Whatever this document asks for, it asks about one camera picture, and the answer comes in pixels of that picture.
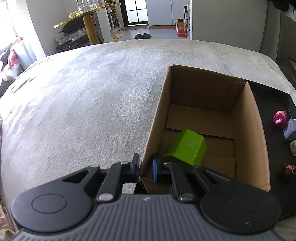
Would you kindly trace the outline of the black shallow tray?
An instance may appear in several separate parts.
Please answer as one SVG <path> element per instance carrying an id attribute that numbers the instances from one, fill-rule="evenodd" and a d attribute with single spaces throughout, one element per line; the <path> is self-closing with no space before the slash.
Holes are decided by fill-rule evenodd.
<path id="1" fill-rule="evenodd" d="M 295 165 L 289 144 L 283 129 L 276 126 L 273 116 L 279 110 L 287 112 L 288 118 L 295 118 L 295 104 L 288 93 L 278 89 L 248 82 L 261 116 L 268 151 L 270 184 L 272 193 L 280 202 L 280 220 L 295 216 L 295 176 L 284 175 L 282 164 Z"/>

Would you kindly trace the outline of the green plastic block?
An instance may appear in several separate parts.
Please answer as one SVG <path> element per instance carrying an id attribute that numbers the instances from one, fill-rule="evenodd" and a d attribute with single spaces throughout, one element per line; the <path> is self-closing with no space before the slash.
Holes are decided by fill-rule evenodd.
<path id="1" fill-rule="evenodd" d="M 191 130 L 184 130 L 177 134 L 173 143 L 163 155 L 164 161 L 200 165 L 207 149 L 205 138 Z"/>

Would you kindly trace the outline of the black hanging jacket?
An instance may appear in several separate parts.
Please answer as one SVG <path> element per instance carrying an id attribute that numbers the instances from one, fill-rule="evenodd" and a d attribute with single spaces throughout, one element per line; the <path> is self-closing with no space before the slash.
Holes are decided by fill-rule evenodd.
<path id="1" fill-rule="evenodd" d="M 288 0 L 271 0 L 271 2 L 280 11 L 287 12 L 289 10 L 290 3 Z"/>

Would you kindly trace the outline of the grey-blue toy block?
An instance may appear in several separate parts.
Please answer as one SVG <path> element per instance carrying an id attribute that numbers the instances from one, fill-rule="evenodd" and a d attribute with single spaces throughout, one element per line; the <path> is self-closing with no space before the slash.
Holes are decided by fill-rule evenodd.
<path id="1" fill-rule="evenodd" d="M 290 118 L 283 128 L 283 134 L 286 140 L 294 141 L 296 139 L 296 119 Z"/>

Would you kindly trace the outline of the round gold-edged side table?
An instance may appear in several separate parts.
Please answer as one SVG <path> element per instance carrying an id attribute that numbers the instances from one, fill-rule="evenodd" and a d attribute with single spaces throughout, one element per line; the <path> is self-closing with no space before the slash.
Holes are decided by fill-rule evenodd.
<path id="1" fill-rule="evenodd" d="M 58 28 L 70 21 L 73 21 L 77 18 L 81 18 L 83 19 L 84 21 L 84 25 L 85 25 L 85 29 L 86 29 L 86 33 L 88 35 L 88 39 L 89 39 L 89 42 L 91 45 L 96 45 L 96 44 L 99 44 L 100 41 L 99 41 L 99 38 L 98 38 L 98 35 L 96 33 L 96 30 L 95 30 L 95 26 L 94 26 L 94 23 L 93 23 L 93 19 L 92 19 L 92 14 L 93 13 L 96 13 L 98 11 L 101 11 L 103 9 L 107 9 L 107 8 L 112 8 L 112 7 L 115 7 L 115 6 L 119 6 L 120 3 L 115 3 L 115 4 L 108 4 L 108 5 L 105 5 L 105 6 L 101 6 L 101 7 L 98 7 L 96 9 L 93 9 L 93 10 L 90 10 L 90 11 L 87 11 L 85 13 L 81 13 L 79 10 L 77 11 L 74 11 L 72 13 L 69 13 L 69 19 L 65 20 L 65 21 L 62 21 L 56 25 L 53 26 L 53 28 Z"/>

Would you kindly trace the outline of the brown cardboard box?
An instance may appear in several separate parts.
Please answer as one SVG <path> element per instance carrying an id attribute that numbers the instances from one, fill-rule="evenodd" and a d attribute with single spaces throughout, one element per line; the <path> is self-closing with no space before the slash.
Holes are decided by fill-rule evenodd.
<path id="1" fill-rule="evenodd" d="M 152 177 L 152 155 L 163 156 L 177 134 L 205 138 L 202 165 L 264 191 L 271 189 L 268 151 L 249 82 L 225 74 L 173 65 L 165 81 L 140 166 L 149 194 L 169 193 Z"/>

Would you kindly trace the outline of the white fuzzy blanket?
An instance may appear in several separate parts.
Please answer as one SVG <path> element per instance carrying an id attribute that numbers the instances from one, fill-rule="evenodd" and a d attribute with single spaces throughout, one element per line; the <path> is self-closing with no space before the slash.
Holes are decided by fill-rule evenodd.
<path id="1" fill-rule="evenodd" d="M 1 97 L 1 198 L 92 164 L 142 154 L 170 65 L 197 67 L 295 89 L 269 57 L 196 40 L 149 39 L 87 46 L 28 67 Z"/>

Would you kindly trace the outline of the magenta toy figure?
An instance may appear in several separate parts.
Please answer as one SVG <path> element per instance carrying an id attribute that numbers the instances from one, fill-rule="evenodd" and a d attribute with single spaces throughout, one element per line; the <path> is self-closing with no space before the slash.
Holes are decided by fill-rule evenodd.
<path id="1" fill-rule="evenodd" d="M 283 128 L 287 124 L 287 112 L 279 110 L 273 116 L 274 124 Z"/>

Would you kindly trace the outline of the orange cardboard box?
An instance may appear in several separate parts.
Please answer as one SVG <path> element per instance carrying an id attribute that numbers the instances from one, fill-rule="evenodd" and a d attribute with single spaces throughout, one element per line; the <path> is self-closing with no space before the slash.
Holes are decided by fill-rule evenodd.
<path id="1" fill-rule="evenodd" d="M 183 19 L 176 20 L 176 31 L 177 31 L 177 37 L 179 38 L 187 37 L 187 27 Z"/>

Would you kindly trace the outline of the brown toy figure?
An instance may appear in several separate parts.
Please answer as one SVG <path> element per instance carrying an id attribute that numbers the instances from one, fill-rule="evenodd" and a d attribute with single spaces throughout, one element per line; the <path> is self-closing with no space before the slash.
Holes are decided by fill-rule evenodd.
<path id="1" fill-rule="evenodd" d="M 295 176 L 295 173 L 296 173 L 295 166 L 288 165 L 287 163 L 282 163 L 281 167 L 282 167 L 283 174 L 286 175 L 287 177 Z"/>

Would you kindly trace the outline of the clear glass jar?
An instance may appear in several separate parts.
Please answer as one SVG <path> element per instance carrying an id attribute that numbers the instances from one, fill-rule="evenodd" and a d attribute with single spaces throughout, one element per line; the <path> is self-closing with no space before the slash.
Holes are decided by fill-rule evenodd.
<path id="1" fill-rule="evenodd" d="M 80 13 L 86 13 L 97 9 L 97 4 L 94 0 L 76 0 L 76 4 Z"/>

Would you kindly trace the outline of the black slippers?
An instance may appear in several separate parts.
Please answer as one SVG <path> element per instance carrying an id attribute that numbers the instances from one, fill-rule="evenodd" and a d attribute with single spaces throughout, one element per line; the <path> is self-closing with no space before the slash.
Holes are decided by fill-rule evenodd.
<path id="1" fill-rule="evenodd" d="M 150 38 L 151 38 L 151 35 L 147 33 L 136 34 L 136 36 L 134 37 L 135 40 L 150 39 Z"/>

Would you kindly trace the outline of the yellow slippers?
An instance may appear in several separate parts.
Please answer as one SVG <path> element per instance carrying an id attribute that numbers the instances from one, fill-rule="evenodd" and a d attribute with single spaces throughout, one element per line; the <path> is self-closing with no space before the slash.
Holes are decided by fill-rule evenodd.
<path id="1" fill-rule="evenodd" d="M 115 34 L 113 37 L 112 37 L 112 41 L 115 42 L 117 41 L 118 39 L 122 38 L 124 36 L 124 34 Z"/>

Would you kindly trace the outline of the beige toy block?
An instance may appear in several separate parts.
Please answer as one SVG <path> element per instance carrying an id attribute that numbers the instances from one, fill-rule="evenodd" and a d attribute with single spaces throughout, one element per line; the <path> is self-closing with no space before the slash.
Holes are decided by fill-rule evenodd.
<path id="1" fill-rule="evenodd" d="M 296 156 L 296 140 L 292 141 L 289 145 L 292 155 Z"/>

